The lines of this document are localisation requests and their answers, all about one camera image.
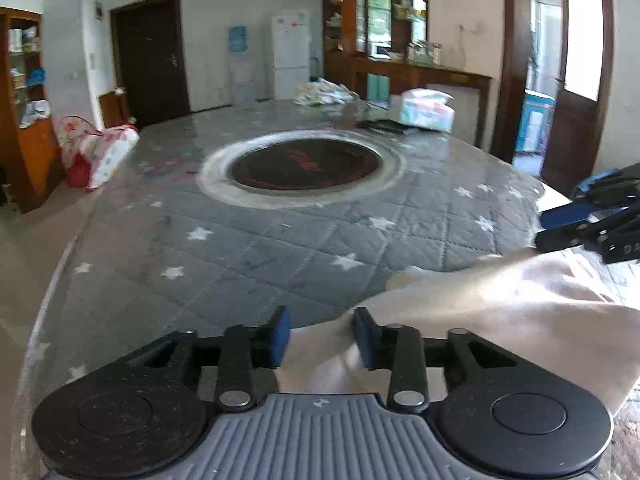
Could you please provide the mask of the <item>cream white garment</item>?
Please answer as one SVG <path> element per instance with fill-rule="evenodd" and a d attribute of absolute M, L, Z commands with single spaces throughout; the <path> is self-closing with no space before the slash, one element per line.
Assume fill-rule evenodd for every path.
<path fill-rule="evenodd" d="M 462 270 L 410 266 L 362 300 L 380 325 L 425 337 L 465 328 L 574 382 L 617 413 L 639 379 L 639 266 L 580 248 L 486 256 Z"/>

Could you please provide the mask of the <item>brown door with window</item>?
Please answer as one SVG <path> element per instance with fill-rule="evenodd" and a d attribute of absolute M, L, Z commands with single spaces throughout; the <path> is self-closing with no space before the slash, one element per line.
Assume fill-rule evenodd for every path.
<path fill-rule="evenodd" d="M 612 0 L 562 0 L 559 90 L 541 180 L 568 195 L 591 176 L 613 65 Z"/>

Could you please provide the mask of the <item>tissue pack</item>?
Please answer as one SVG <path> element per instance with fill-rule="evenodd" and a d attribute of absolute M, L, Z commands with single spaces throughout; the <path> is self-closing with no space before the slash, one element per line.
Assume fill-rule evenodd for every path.
<path fill-rule="evenodd" d="M 416 88 L 392 94 L 388 101 L 388 118 L 398 124 L 450 133 L 454 126 L 454 98 L 438 90 Z"/>

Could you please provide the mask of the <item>round induction cooktop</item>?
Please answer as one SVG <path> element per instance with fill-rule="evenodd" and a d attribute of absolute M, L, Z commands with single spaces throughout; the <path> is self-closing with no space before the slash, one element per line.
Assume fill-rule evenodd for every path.
<path fill-rule="evenodd" d="M 360 200 L 395 186 L 407 161 L 386 139 L 340 129 L 285 130 L 227 144 L 196 175 L 230 206 L 285 210 Z"/>

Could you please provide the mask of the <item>polka dot play tent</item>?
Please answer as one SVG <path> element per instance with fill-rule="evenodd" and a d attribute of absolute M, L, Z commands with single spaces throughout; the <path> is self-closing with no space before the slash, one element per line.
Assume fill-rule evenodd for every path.
<path fill-rule="evenodd" d="M 134 125 L 99 130 L 80 116 L 66 115 L 54 122 L 66 183 L 94 192 L 103 188 L 139 141 Z"/>

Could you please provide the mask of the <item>crumpled patterned cloth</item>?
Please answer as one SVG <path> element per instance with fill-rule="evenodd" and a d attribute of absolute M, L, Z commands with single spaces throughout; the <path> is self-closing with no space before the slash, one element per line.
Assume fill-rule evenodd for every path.
<path fill-rule="evenodd" d="M 333 106 L 345 105 L 355 100 L 358 100 L 356 93 L 344 84 L 334 84 L 320 78 L 302 84 L 297 90 L 294 102 L 301 106 Z"/>

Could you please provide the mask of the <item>wooden shelf cabinet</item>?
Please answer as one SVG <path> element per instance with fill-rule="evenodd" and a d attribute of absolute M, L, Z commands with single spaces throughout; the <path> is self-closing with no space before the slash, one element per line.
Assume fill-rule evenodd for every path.
<path fill-rule="evenodd" d="M 41 16 L 1 10 L 1 192 L 23 214 L 64 178 L 42 60 Z"/>

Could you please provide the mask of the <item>water dispenser with blue bottle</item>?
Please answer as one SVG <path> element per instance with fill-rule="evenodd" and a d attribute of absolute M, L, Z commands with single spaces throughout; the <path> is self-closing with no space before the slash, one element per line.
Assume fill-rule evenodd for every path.
<path fill-rule="evenodd" d="M 254 100 L 253 63 L 248 52 L 247 27 L 235 25 L 229 28 L 229 70 L 231 96 L 236 106 L 250 104 Z"/>

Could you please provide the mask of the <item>wooden sideboard shelf unit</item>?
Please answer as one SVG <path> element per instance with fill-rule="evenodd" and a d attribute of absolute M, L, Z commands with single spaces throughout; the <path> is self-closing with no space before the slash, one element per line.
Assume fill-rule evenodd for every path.
<path fill-rule="evenodd" d="M 488 115 L 491 78 L 453 68 L 439 60 L 422 62 L 418 49 L 427 55 L 435 52 L 428 43 L 428 32 L 413 36 L 416 24 L 430 24 L 430 10 L 420 10 L 414 0 L 390 0 L 388 31 L 390 40 L 375 55 L 372 12 L 378 10 L 374 0 L 321 0 L 323 61 L 322 75 L 336 84 L 344 84 L 357 96 L 368 95 L 369 78 L 385 76 L 390 91 L 404 91 L 422 84 L 446 84 L 478 92 L 478 112 L 473 144 L 484 141 Z"/>

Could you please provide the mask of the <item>white refrigerator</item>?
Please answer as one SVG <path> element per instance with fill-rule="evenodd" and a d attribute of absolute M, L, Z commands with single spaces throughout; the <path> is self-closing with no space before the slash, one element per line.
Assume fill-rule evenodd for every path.
<path fill-rule="evenodd" d="M 310 79 L 311 33 L 307 10 L 284 10 L 267 18 L 270 82 L 277 101 L 291 101 Z"/>

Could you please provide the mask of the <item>dark wooden door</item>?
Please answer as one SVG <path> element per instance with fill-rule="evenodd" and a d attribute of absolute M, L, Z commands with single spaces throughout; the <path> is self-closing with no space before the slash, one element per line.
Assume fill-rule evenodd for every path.
<path fill-rule="evenodd" d="M 116 82 L 136 126 L 190 113 L 181 0 L 141 0 L 110 12 Z"/>

